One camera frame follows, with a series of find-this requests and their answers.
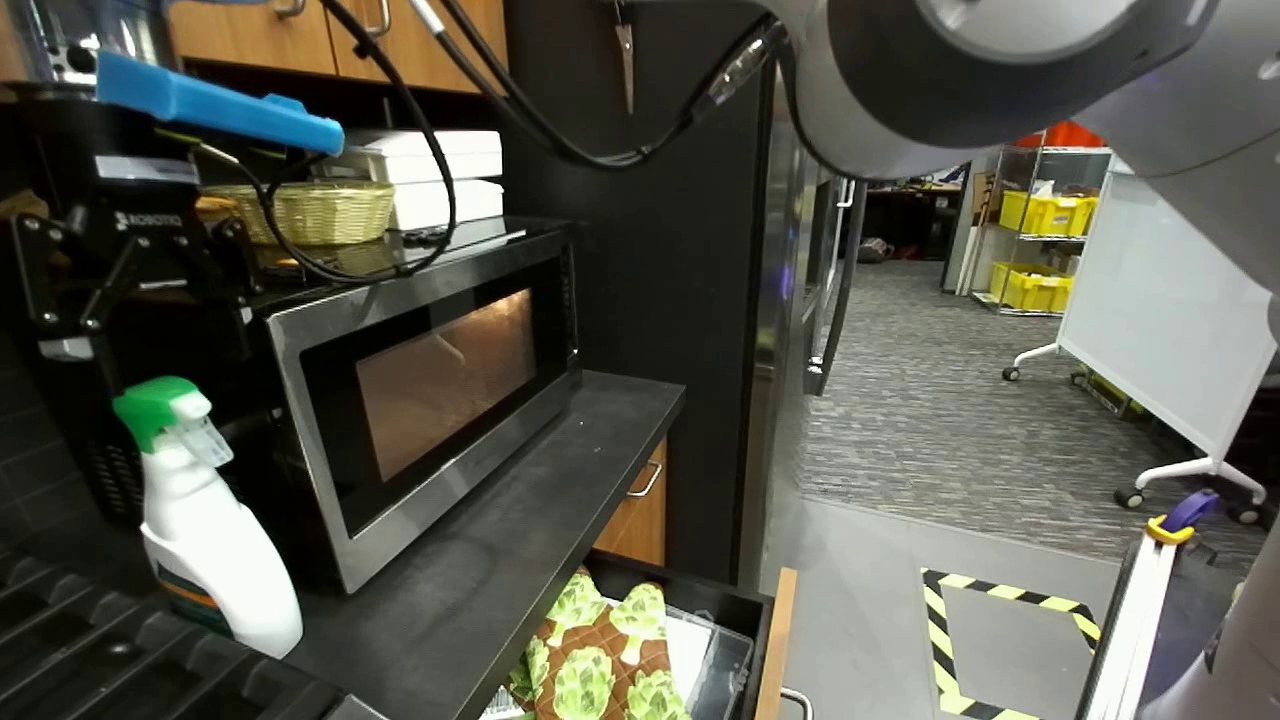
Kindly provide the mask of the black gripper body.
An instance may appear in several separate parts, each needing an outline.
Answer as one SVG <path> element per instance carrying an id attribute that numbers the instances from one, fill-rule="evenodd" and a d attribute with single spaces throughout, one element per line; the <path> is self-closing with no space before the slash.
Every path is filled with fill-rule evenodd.
<path id="1" fill-rule="evenodd" d="M 45 385 L 121 392 L 243 364 L 243 259 L 200 217 L 191 148 L 155 119 L 89 100 L 9 106 L 12 150 L 48 217 L 9 223 L 20 332 Z"/>

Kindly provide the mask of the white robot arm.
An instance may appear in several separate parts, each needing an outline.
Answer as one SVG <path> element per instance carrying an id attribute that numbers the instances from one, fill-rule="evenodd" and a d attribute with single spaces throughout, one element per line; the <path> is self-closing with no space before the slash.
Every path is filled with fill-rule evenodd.
<path id="1" fill-rule="evenodd" d="M 1053 119 L 1084 119 L 1261 289 L 1280 289 L 1280 86 L 1263 76 L 1280 0 L 1068 0 L 1066 14 L 961 0 L 743 0 L 735 39 L 685 122 L 776 50 L 801 137 L 855 179 L 933 172 Z M 345 128 L 288 95 L 243 95 L 172 59 L 170 0 L 5 0 L 5 76 L 149 122 L 337 157 Z"/>

